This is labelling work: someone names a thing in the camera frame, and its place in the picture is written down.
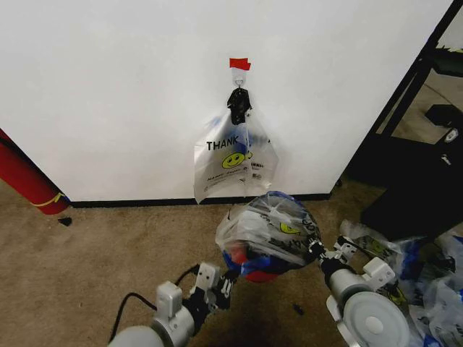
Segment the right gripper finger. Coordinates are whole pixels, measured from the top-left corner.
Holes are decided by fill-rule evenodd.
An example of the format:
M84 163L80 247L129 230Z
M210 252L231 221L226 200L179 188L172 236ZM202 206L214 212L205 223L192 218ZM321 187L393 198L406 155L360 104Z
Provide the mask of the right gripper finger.
M307 237L307 258L321 259L326 255L326 248L321 241L320 232L316 231Z
M334 244L334 258L341 262L350 262L353 256L360 251L360 247L345 236L338 236Z

